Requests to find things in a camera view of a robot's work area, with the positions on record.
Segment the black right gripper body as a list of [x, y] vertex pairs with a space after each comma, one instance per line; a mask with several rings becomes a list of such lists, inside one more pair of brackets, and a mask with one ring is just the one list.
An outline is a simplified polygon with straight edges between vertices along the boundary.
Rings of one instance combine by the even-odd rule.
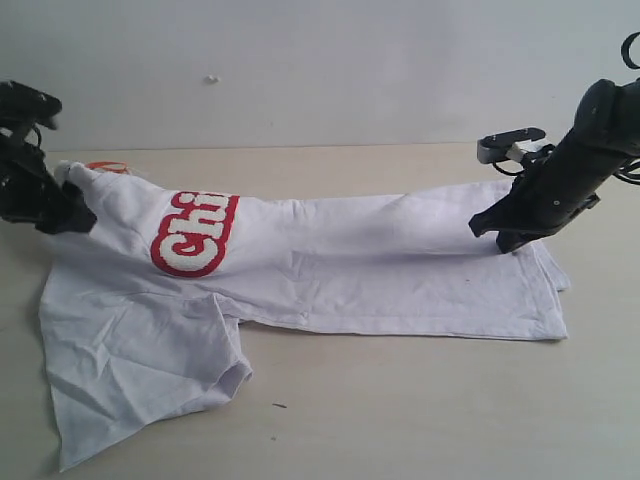
[[501, 201], [498, 240], [537, 240], [552, 236], [590, 208], [600, 176], [589, 169], [532, 172]]

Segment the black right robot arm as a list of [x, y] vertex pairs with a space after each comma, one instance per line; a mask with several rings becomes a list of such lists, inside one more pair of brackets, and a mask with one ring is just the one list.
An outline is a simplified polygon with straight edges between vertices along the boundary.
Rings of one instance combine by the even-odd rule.
[[476, 237], [496, 232], [503, 253], [555, 235], [599, 202], [596, 190], [607, 179], [630, 172], [639, 159], [639, 82], [597, 81], [564, 138], [556, 145], [545, 138], [544, 130], [528, 127], [477, 141], [480, 163], [522, 166], [510, 174], [509, 193], [469, 221]]

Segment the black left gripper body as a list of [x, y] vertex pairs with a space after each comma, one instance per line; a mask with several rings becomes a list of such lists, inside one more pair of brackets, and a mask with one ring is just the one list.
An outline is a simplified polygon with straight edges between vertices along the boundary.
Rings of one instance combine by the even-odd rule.
[[55, 130], [59, 99], [16, 81], [1, 83], [1, 218], [46, 231], [62, 197], [41, 149], [41, 129]]

